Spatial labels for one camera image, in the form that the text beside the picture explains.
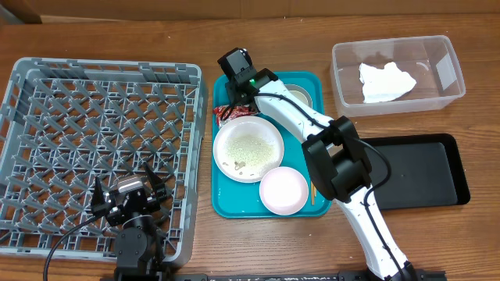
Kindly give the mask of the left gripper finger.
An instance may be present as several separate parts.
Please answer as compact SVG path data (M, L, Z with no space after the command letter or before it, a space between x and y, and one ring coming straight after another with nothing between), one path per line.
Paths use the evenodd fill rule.
M91 199L91 213L96 218L106 214L106 201L102 192L101 182L98 177L95 178L94 191Z
M166 183L152 171L147 162L144 162L142 165L145 170L146 176L148 177L148 181L150 183L155 199L159 203L168 200L169 188L166 186Z

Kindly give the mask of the red snack wrapper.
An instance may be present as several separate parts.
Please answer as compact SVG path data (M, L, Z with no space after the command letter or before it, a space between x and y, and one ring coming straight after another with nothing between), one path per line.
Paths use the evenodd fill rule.
M248 105L229 105L217 106L212 110L215 115L216 125L220 128L233 119L242 116L256 116L258 112Z

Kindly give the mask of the grey bowl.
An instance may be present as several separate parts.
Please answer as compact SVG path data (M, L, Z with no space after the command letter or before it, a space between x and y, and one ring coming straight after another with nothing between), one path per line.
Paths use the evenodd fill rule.
M309 94L309 92L296 84L285 84L285 87L288 91L295 96L302 103L308 105L310 108L313 106L313 100Z

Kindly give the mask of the white napkin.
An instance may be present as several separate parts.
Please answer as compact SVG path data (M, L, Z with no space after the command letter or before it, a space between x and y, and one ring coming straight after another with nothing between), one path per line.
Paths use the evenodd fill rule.
M394 101L416 86L416 80L408 72L400 70L395 62L385 64L382 69L361 63L359 80L366 104Z

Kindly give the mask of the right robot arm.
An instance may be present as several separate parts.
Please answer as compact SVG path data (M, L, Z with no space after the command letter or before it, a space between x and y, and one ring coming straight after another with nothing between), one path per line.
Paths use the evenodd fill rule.
M249 105L269 116L302 145L309 177L321 193L335 201L358 238L371 280L417 280L413 265L395 243L378 208L374 192L379 188L370 178L371 148L359 138L347 117L325 116L300 102L277 74L267 68L256 70L244 48L234 48L218 59L228 79L226 91L233 108Z

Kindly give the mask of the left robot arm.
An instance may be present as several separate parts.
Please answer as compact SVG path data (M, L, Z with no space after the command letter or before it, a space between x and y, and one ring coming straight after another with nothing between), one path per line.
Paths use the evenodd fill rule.
M91 213L105 218L111 226L121 226L113 249L116 255L115 280L168 280L170 269L163 264L163 238L152 214L172 197L165 182L147 164L143 164L147 191L138 175L121 179L107 194L95 180Z

